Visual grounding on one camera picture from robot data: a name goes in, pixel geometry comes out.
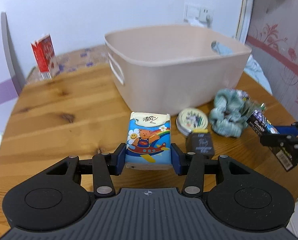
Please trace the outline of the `dried herb sachet bag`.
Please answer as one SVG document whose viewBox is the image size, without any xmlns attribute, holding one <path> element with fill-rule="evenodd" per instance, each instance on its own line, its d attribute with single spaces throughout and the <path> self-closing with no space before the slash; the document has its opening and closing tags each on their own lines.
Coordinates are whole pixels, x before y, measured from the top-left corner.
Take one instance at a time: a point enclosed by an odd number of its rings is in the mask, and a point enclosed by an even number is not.
<svg viewBox="0 0 298 240">
<path fill-rule="evenodd" d="M 265 103 L 259 103 L 252 99 L 247 99 L 244 102 L 244 106 L 242 109 L 242 116 L 250 117 L 255 111 L 263 112 L 266 110 Z"/>
</svg>

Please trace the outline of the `white wall socket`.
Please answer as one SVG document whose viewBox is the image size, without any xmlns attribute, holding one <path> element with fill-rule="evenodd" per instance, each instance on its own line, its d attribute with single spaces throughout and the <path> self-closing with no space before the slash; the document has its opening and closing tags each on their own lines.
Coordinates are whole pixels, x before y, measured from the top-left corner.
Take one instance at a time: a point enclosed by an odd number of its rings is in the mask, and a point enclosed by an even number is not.
<svg viewBox="0 0 298 240">
<path fill-rule="evenodd" d="M 207 7 L 201 7 L 200 13 L 199 13 L 199 22 L 201 24 L 204 24 L 207 28 L 212 27 L 212 21 L 213 21 L 214 11 Z"/>
</svg>

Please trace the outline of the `purple white headboard panel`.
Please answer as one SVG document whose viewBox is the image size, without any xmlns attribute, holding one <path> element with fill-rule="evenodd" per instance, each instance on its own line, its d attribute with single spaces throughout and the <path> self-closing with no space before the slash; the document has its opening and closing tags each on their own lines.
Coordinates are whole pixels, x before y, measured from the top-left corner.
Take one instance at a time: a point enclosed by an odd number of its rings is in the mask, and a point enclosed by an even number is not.
<svg viewBox="0 0 298 240">
<path fill-rule="evenodd" d="M 0 13 L 0 105 L 19 96 L 21 87 L 10 54 L 7 17 Z"/>
</svg>

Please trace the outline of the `small black box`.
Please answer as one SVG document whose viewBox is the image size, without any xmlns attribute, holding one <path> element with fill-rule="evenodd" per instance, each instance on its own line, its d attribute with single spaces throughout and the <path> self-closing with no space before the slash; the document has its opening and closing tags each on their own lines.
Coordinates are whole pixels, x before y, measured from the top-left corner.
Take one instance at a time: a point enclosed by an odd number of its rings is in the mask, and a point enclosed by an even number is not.
<svg viewBox="0 0 298 240">
<path fill-rule="evenodd" d="M 214 146 L 208 129 L 194 129 L 187 136 L 186 152 L 201 154 L 205 159 L 212 159 L 214 157 Z"/>
</svg>

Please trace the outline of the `round cream tin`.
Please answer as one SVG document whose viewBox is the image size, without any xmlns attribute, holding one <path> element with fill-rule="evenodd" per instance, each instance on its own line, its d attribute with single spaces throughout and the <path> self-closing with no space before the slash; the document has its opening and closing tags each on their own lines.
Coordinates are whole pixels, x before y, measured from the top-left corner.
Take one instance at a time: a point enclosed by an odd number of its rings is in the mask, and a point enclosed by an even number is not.
<svg viewBox="0 0 298 240">
<path fill-rule="evenodd" d="M 183 109 L 177 116 L 177 129 L 184 135 L 188 136 L 195 129 L 207 129 L 208 117 L 197 108 Z"/>
</svg>

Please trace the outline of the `beige plastic storage bin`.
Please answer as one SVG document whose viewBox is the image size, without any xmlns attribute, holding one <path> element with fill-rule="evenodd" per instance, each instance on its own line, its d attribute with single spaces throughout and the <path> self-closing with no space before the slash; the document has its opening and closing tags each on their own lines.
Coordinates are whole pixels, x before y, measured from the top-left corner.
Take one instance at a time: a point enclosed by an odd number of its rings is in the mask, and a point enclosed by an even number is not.
<svg viewBox="0 0 298 240">
<path fill-rule="evenodd" d="M 107 33 L 117 90 L 135 112 L 176 115 L 234 88 L 250 47 L 208 28 L 155 25 Z"/>
</svg>

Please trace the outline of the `floral wardrobe door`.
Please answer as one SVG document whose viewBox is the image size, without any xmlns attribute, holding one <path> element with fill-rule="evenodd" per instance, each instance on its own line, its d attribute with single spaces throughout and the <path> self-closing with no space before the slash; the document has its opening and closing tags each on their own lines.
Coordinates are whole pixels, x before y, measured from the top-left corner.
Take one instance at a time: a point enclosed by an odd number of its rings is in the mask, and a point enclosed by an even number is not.
<svg viewBox="0 0 298 240">
<path fill-rule="evenodd" d="M 254 0 L 246 43 L 273 96 L 298 120 L 298 0 Z"/>
</svg>

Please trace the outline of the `cartoon bear tissue pack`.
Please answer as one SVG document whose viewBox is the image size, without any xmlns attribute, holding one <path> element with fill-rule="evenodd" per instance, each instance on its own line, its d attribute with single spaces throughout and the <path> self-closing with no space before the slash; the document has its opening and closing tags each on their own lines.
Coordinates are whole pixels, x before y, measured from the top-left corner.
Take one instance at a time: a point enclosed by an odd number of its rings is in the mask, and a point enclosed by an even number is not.
<svg viewBox="0 0 298 240">
<path fill-rule="evenodd" d="M 169 114 L 143 112 L 130 114 L 125 165 L 135 170 L 168 170 L 171 168 Z"/>
</svg>

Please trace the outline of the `red milk carton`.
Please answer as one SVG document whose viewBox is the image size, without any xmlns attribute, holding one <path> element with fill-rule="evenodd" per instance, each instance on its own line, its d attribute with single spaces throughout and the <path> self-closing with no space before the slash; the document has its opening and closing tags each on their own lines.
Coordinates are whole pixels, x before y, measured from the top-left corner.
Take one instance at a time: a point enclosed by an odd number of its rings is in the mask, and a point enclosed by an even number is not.
<svg viewBox="0 0 298 240">
<path fill-rule="evenodd" d="M 45 80 L 57 76 L 60 73 L 60 68 L 50 34 L 32 42 L 31 47 L 41 77 Z"/>
</svg>

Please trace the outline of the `white wall switch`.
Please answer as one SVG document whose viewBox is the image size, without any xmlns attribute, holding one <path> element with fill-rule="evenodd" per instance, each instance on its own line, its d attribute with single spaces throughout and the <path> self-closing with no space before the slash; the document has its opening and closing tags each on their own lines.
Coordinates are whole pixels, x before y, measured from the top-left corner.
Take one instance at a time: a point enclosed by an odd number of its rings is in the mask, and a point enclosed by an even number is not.
<svg viewBox="0 0 298 240">
<path fill-rule="evenodd" d="M 201 12 L 201 6 L 192 3 L 184 4 L 184 22 L 190 22 L 192 20 L 198 20 Z"/>
</svg>

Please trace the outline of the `green fabric scrunchie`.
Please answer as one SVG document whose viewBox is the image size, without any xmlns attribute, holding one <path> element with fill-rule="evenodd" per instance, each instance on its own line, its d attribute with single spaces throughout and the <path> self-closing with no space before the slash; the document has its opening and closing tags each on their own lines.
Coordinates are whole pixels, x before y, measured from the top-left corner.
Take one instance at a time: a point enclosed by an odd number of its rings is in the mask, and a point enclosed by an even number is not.
<svg viewBox="0 0 298 240">
<path fill-rule="evenodd" d="M 243 90 L 219 90 L 214 98 L 214 108 L 209 113 L 212 130 L 224 137 L 239 138 L 247 127 L 248 100 L 249 95 Z"/>
</svg>

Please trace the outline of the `light blue blanket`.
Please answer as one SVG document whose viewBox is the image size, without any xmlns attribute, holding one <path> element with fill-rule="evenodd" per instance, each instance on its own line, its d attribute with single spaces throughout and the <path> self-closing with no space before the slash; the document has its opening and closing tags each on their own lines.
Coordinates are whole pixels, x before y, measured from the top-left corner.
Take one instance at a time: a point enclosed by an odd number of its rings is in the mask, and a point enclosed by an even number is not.
<svg viewBox="0 0 298 240">
<path fill-rule="evenodd" d="M 211 49 L 222 56 L 233 54 L 233 51 L 229 47 L 217 41 L 211 43 Z M 244 72 L 259 83 L 270 95 L 273 94 L 268 79 L 265 77 L 260 64 L 253 58 L 252 54 L 248 57 Z"/>
</svg>

